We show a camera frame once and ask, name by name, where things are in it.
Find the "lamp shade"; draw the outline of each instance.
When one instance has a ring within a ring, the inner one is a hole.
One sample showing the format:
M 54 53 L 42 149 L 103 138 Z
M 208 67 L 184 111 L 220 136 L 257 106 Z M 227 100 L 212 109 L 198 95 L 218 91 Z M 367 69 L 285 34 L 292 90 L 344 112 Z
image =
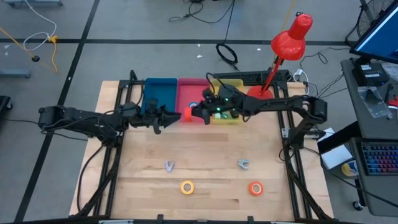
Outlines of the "lamp shade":
M 281 32 L 271 41 L 275 54 L 285 60 L 302 58 L 305 51 L 304 37 L 312 23 L 312 17 L 308 14 L 297 16 L 289 30 Z

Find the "yellow cable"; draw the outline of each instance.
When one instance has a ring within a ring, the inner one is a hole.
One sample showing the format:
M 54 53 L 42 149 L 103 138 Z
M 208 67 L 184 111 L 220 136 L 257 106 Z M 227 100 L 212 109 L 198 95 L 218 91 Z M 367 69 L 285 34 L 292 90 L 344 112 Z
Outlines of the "yellow cable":
M 280 32 L 282 32 L 285 29 L 286 23 L 289 20 L 290 14 L 292 13 L 292 9 L 294 7 L 294 2 L 295 2 L 295 0 L 292 0 L 292 3 L 291 3 L 290 8 L 289 8 L 289 11 L 287 11 L 287 14 L 286 14 L 286 17 L 285 17 L 284 25 L 282 26 Z M 276 54 L 274 54 L 274 59 L 272 60 L 271 68 L 274 68 L 275 59 L 276 59 Z
M 14 39 L 10 34 L 8 34 L 7 31 L 5 31 L 1 26 L 0 26 L 0 31 L 4 35 L 8 36 L 8 38 L 10 38 L 15 44 L 17 44 L 22 50 L 24 50 L 24 52 L 26 52 L 31 58 L 35 57 L 35 55 L 33 55 L 32 53 L 30 53 L 29 51 L 24 49 L 24 47 L 20 43 L 18 43 L 18 41 L 16 39 Z M 44 68 L 46 68 L 46 69 L 50 70 L 51 72 L 53 72 L 53 70 L 48 65 L 46 65 L 46 64 L 44 64 L 42 62 L 39 62 L 39 64 L 41 64 L 41 66 L 43 66 Z
M 52 65 L 54 65 L 55 72 L 58 72 L 57 65 L 56 65 L 55 62 L 54 62 L 54 58 L 55 58 L 55 54 L 56 54 L 56 53 L 57 53 L 57 43 L 54 42 L 54 53 L 52 54 L 51 62 L 52 62 Z

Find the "gray floor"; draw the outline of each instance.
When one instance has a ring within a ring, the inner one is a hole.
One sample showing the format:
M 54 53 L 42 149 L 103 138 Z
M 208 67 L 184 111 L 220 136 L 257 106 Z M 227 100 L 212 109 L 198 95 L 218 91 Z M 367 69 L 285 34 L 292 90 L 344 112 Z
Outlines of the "gray floor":
M 57 35 L 63 39 L 79 39 L 93 0 L 68 0 L 64 7 L 41 7 L 36 10 L 58 24 Z M 207 0 L 200 16 L 216 19 L 228 7 L 229 1 Z M 241 40 L 271 40 L 283 23 L 290 1 L 237 1 L 228 38 Z M 358 1 L 301 0 L 293 12 L 305 11 L 314 17 L 307 40 L 343 40 L 354 25 Z M 91 26 L 90 39 L 223 39 L 227 20 L 204 24 L 193 19 L 169 23 L 171 16 L 184 15 L 188 4 L 181 1 L 101 0 Z M 52 25 L 37 18 L 29 9 L 12 9 L 0 3 L 0 26 L 16 38 L 45 30 Z M 230 45 L 239 57 L 241 71 L 266 69 L 273 58 L 269 45 Z M 329 46 L 308 46 L 306 54 L 314 54 Z M 38 109 L 54 105 L 60 95 L 77 44 L 59 44 L 57 65 L 53 74 L 30 58 L 14 44 L 0 44 L 1 68 L 29 68 L 31 79 L 0 80 L 0 94 L 9 95 L 14 108 L 8 118 L 37 121 Z M 52 44 L 45 44 L 35 54 L 51 65 Z M 351 57 L 347 50 L 325 52 L 329 63 L 317 57 L 308 58 L 303 67 L 310 82 L 325 86 L 341 74 L 340 60 Z M 282 68 L 292 72 L 298 62 L 285 62 Z M 86 44 L 67 96 L 66 106 L 93 110 L 103 80 L 120 80 L 134 69 L 139 78 L 203 77 L 206 72 L 233 72 L 221 61 L 214 45 L 159 44 L 118 45 Z M 345 87 L 342 79 L 330 92 Z M 335 130 L 355 120 L 348 92 L 342 91 L 326 99 L 329 118 L 324 127 Z M 0 132 L 0 223 L 12 222 L 21 202 L 44 136 L 34 124 L 6 122 Z M 66 217 L 72 202 L 85 143 L 55 136 L 35 188 L 25 220 Z M 398 223 L 396 218 L 374 217 L 366 210 L 355 211 L 351 202 L 357 199 L 355 189 L 326 175 L 328 190 L 336 218 L 361 223 Z

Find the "yellow bin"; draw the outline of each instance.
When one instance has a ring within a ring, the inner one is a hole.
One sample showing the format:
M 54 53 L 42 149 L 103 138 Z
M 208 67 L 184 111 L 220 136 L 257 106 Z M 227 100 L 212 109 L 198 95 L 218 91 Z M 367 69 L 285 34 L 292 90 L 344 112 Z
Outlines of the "yellow bin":
M 224 84 L 229 84 L 229 85 L 235 86 L 239 91 L 243 91 L 243 81 L 240 79 L 220 79 L 220 80 Z M 216 93 L 218 93 L 221 83 L 217 79 L 212 79 L 210 82 L 211 82 L 211 84 L 213 84 Z M 229 112 L 224 112 L 223 114 L 225 114 L 228 117 L 223 118 L 223 117 L 221 117 L 221 115 L 218 116 L 216 114 L 213 114 L 213 116 L 211 117 L 210 123 L 211 124 L 239 124 L 242 121 L 241 115 L 239 115 L 238 118 L 232 118 L 231 114 Z

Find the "orange tape roll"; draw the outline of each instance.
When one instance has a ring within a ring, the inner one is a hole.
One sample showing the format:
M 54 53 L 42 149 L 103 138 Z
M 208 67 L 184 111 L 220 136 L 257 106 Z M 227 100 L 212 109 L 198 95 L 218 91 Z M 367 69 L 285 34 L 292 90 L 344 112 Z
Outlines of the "orange tape roll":
M 258 191 L 255 191 L 255 190 L 254 190 L 254 186 L 257 186 L 257 187 L 259 188 L 259 190 L 258 190 Z M 262 186 L 262 184 L 261 184 L 260 182 L 255 181 L 255 182 L 253 182 L 253 183 L 251 183 L 251 184 L 249 185 L 249 191 L 250 191 L 250 193 L 253 194 L 254 196 L 259 196 L 259 195 L 261 195 L 261 194 L 263 193 L 264 187 Z

